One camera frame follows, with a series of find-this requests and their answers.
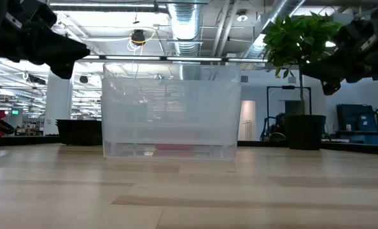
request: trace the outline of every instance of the black planter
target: black planter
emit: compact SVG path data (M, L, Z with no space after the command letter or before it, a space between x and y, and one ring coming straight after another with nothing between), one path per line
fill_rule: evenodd
M57 120L60 141L63 144L97 146L102 144L101 121Z
M323 115L285 116L284 125L290 149L318 150L321 146Z

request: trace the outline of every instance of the potted plant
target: potted plant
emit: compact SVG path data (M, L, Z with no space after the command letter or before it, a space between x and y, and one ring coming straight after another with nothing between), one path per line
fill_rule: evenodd
M283 78L291 75L292 67L299 69L301 115L284 117L288 145L291 149L319 149L326 117L305 115L304 85L301 67L329 55L326 43L330 42L341 25L329 16L311 13L311 17L277 18L274 25L264 31L265 55L274 65L276 76L285 69Z

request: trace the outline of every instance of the light wood floor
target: light wood floor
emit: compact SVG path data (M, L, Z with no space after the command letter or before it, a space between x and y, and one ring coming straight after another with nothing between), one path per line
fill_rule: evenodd
M235 162L0 148L1 229L378 228L378 156L239 148Z

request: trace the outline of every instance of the transparent container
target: transparent container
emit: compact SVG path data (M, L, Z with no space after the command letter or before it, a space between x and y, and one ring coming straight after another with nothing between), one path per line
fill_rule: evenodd
M234 66L105 64L104 156L233 160L239 81Z

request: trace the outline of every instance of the black frame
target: black frame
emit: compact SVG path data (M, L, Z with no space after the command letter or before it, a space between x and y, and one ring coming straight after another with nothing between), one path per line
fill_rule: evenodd
M281 88L283 90L295 90L300 87L295 86L267 86L267 118L270 116L270 89L271 88ZM309 114L312 115L312 88L311 87L302 87L303 89L308 89L309 91Z

